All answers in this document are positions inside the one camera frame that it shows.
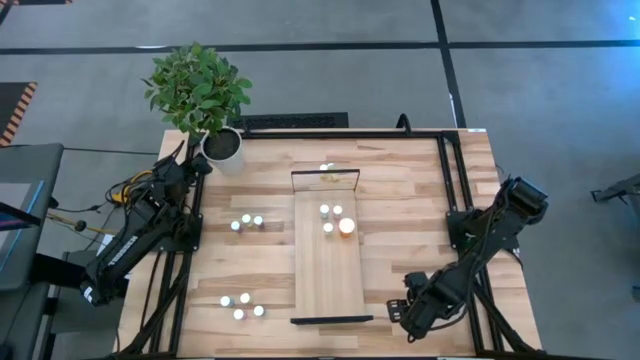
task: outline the green leaves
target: green leaves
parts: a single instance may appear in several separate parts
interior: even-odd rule
[[[245,78],[239,78],[238,81],[236,81],[236,84],[240,87],[243,87],[245,89],[250,89],[253,87],[253,84],[251,83],[251,81],[249,81],[249,79],[245,79]]]
[[[194,42],[174,50],[165,58],[154,58],[156,65],[147,79],[144,98],[149,109],[160,110],[162,121],[180,131],[217,133],[227,118],[239,117],[241,105],[251,100],[244,93],[253,87],[240,77],[239,70],[214,49]]]
[[[176,118],[173,114],[167,114],[162,118],[162,122],[172,122]]]
[[[251,99],[247,95],[236,95],[235,98],[243,104],[251,105]]]
[[[238,85],[230,85],[229,91],[231,91],[231,93],[235,95],[242,95],[242,89],[240,89]]]
[[[197,86],[204,82],[204,77],[200,74],[191,74],[189,75],[189,82]]]
[[[198,56],[200,55],[201,52],[202,52],[202,46],[200,46],[200,44],[194,41],[193,45],[191,46],[191,53],[195,56]]]
[[[211,109],[214,106],[222,105],[218,100],[205,100],[200,104],[201,109]]]
[[[193,89],[193,92],[198,95],[207,95],[211,92],[212,88],[211,84],[200,84]]]

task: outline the potted plant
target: potted plant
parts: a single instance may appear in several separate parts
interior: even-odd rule
[[[219,57],[215,49],[203,49],[196,42],[175,50],[164,59],[154,58],[156,69],[144,93],[149,108],[165,113],[191,141],[199,141],[202,153],[223,174],[237,175],[244,166],[242,138],[227,119],[240,117],[241,104],[251,100],[243,89],[252,87],[238,76],[238,68]]]

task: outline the plant pot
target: plant pot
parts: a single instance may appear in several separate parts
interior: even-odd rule
[[[235,129],[223,127],[214,136],[207,134],[200,141],[202,154],[225,176],[238,175],[244,169],[242,137]]]

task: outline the wooden tray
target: wooden tray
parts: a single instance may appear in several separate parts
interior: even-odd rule
[[[353,190],[295,193],[295,287],[297,325],[372,320],[364,305],[358,229],[349,238],[338,231],[338,220],[322,219],[320,205],[340,205],[343,216],[357,223]],[[323,225],[334,225],[325,235]]]

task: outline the white pot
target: white pot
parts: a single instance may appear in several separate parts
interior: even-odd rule
[[[233,131],[238,136],[238,139],[240,140],[240,146],[238,146],[238,149],[236,150],[235,153],[233,153],[233,155],[231,155],[230,157],[224,160],[215,160],[207,156],[207,154],[204,152],[204,143],[209,137],[209,132],[207,132],[207,134],[202,137],[202,140],[200,140],[200,150],[202,152],[202,155],[204,155],[204,157],[206,157],[207,160],[209,160],[209,162],[211,162],[215,167],[217,167],[218,170],[220,170],[220,172],[223,175],[225,176],[239,175],[240,173],[242,173],[242,170],[244,169],[242,137],[240,136],[240,133],[237,132],[236,129],[234,128],[225,126],[224,129]]]

